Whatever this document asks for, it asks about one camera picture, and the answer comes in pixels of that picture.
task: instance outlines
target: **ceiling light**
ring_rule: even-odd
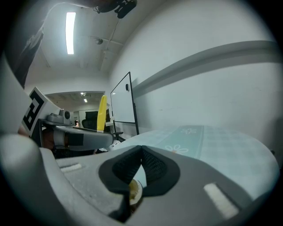
[[[66,15],[66,46],[67,53],[74,54],[74,24],[75,24],[75,12],[67,12]]]

